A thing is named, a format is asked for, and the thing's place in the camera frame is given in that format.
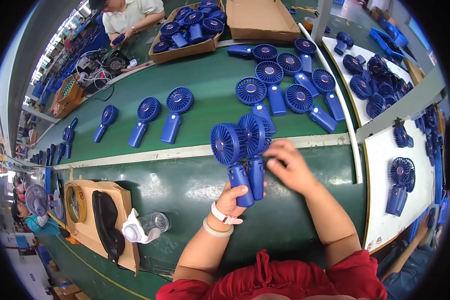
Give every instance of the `white shirt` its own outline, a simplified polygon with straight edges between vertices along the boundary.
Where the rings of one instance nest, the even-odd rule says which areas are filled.
[[[162,0],[125,0],[123,12],[104,12],[102,21],[108,35],[120,33],[132,27],[147,15],[158,14],[164,11]]]

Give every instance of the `teal shirt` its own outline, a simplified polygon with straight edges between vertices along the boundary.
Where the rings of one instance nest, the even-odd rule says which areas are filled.
[[[45,225],[43,225],[43,227],[40,227],[40,225],[38,225],[37,216],[35,214],[31,214],[30,217],[25,219],[25,224],[27,224],[28,228],[30,228],[30,230],[34,233],[45,233],[52,235],[60,234],[60,225],[51,217],[48,218],[48,221]]]

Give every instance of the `blue storage crate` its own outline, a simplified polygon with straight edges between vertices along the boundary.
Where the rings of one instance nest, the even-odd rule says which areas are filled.
[[[385,53],[387,53],[387,55],[389,55],[390,57],[401,61],[405,55],[403,55],[402,51],[399,52],[395,52],[392,49],[390,49],[390,47],[387,45],[387,43],[384,41],[384,39],[380,36],[385,36],[388,39],[390,39],[393,43],[395,43],[395,41],[386,33],[383,33],[375,28],[370,28],[370,35],[372,36],[372,38],[374,40],[376,40],[378,42],[378,44],[380,45],[380,47],[385,51]]]

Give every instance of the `cardboard tray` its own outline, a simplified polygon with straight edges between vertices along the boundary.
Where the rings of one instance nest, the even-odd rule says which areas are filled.
[[[300,29],[280,0],[228,0],[227,25],[233,39],[293,42]]]
[[[222,0],[216,1],[218,3],[218,6],[220,7],[220,9],[224,12],[224,5],[222,3]],[[185,5],[190,7],[191,9],[195,9],[196,6],[200,4],[200,2],[198,3],[194,3],[194,4],[189,4],[189,5]],[[179,11],[179,9],[181,9],[182,7],[178,7],[175,8],[172,13],[168,16],[166,22],[171,22],[175,19],[175,16],[177,15],[177,12]],[[180,57],[186,57],[186,56],[190,56],[190,55],[194,55],[194,54],[199,54],[199,53],[206,53],[206,52],[213,52],[217,49],[217,43],[218,43],[218,39],[220,39],[220,36],[222,35],[222,33],[217,34],[214,38],[209,39],[207,41],[201,42],[199,44],[196,45],[189,45],[183,48],[178,48],[178,49],[174,49],[174,50],[168,50],[162,53],[154,53],[154,45],[156,45],[158,42],[160,42],[160,36],[162,34],[159,32],[157,34],[157,36],[155,37],[155,39],[153,40],[153,43],[151,44],[150,50],[148,50],[148,55],[150,56],[151,60],[154,63],[165,63]]]
[[[83,190],[85,201],[87,202],[87,219],[83,223],[73,223],[68,211],[65,210],[68,230],[80,243],[95,253],[107,258],[108,254],[102,246],[95,225],[94,210],[92,208],[92,193],[98,190],[107,193],[112,197],[118,211],[115,228],[121,232],[123,223],[132,212],[132,198],[130,191],[123,189],[120,185],[112,181],[94,182],[92,180],[74,180],[72,183],[77,184]],[[69,185],[69,182],[65,184],[65,190],[67,190]],[[140,266],[140,254],[138,252],[137,243],[132,243],[125,239],[125,249],[118,259],[118,264],[134,271],[135,276],[137,276],[138,268]]]

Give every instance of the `bracelet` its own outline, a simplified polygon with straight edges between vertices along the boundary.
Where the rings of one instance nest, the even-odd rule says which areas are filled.
[[[210,234],[212,237],[216,237],[216,238],[226,238],[232,235],[233,233],[233,225],[232,228],[230,228],[229,231],[227,232],[218,232],[215,231],[213,229],[210,228],[210,226],[207,223],[207,216],[203,219],[203,229],[208,232],[208,234]]]

